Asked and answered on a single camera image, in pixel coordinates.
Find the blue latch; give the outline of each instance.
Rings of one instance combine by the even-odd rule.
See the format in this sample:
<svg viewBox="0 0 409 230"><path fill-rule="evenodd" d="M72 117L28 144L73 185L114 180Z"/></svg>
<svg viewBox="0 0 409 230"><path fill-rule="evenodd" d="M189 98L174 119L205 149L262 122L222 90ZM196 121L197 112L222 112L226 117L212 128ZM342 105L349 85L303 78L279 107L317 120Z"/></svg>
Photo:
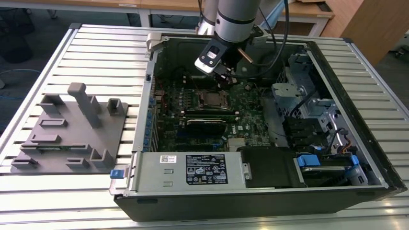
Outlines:
<svg viewBox="0 0 409 230"><path fill-rule="evenodd" d="M297 157L297 163L299 167L321 165L317 155L301 155Z"/></svg>
<svg viewBox="0 0 409 230"><path fill-rule="evenodd" d="M353 165L359 164L359 160L358 160L358 157L355 155L350 156L350 160L351 160Z"/></svg>
<svg viewBox="0 0 409 230"><path fill-rule="evenodd" d="M109 177L110 177L110 179L124 179L124 177L125 177L125 170L112 169Z"/></svg>

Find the capacitor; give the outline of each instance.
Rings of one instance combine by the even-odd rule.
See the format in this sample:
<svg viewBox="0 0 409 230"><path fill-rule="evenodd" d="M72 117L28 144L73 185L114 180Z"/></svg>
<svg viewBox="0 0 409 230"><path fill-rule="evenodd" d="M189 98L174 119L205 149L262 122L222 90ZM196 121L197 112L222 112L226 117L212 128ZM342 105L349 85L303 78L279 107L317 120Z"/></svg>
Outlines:
<svg viewBox="0 0 409 230"><path fill-rule="evenodd" d="M252 84L252 83L248 83L248 84L244 86L244 89L245 89L246 91L250 91L252 88L253 88L253 84Z"/></svg>

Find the aluminum table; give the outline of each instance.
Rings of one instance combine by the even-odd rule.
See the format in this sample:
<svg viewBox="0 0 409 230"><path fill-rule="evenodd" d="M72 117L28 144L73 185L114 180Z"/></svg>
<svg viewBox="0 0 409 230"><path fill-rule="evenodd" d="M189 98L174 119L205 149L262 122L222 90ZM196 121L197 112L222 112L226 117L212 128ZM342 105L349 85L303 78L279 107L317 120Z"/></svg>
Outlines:
<svg viewBox="0 0 409 230"><path fill-rule="evenodd" d="M61 93L70 82L105 102L129 104L116 164L130 161L142 78L146 35L193 34L193 30L81 25L69 29L0 138L0 229L261 229L402 230L409 226L409 192L361 203L334 214L202 221L133 222L113 202L109 175L10 175L10 162L42 109L44 93ZM297 40L302 36L290 36ZM351 43L314 37L379 145L409 186L409 112ZM124 188L125 181L116 184Z"/></svg>

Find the white sticker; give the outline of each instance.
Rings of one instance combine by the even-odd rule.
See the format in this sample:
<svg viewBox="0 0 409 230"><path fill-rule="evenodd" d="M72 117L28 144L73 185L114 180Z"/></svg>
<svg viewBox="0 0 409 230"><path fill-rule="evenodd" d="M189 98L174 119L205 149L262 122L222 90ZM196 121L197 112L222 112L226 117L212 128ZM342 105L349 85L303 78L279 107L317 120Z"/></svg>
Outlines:
<svg viewBox="0 0 409 230"><path fill-rule="evenodd" d="M134 4L118 4L120 6L126 6L126 7L136 7Z"/></svg>
<svg viewBox="0 0 409 230"><path fill-rule="evenodd" d="M318 18L331 18L331 15L318 14L317 17L318 17Z"/></svg>
<svg viewBox="0 0 409 230"><path fill-rule="evenodd" d="M160 163L176 163L176 156L160 156Z"/></svg>

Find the wooden desk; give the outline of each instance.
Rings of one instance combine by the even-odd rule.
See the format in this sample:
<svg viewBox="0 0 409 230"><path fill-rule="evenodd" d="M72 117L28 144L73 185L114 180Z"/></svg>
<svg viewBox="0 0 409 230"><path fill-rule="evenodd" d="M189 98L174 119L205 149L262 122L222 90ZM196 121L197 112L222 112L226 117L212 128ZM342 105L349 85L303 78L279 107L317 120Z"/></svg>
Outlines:
<svg viewBox="0 0 409 230"><path fill-rule="evenodd" d="M152 27L152 14L198 16L197 0L5 0L0 7L48 10L137 13L141 26ZM331 12L322 12L314 3L294 2L289 5L290 21L313 23L310 36L319 36Z"/></svg>
<svg viewBox="0 0 409 230"><path fill-rule="evenodd" d="M334 17L334 13L321 11L315 3L302 3L295 1L289 4L289 16L289 21L293 24L290 26L291 35L307 35L318 37L321 36L329 19ZM278 18L278 22L285 22L285 10L282 11L282 15ZM309 28L305 26L306 23L313 23L313 26Z"/></svg>

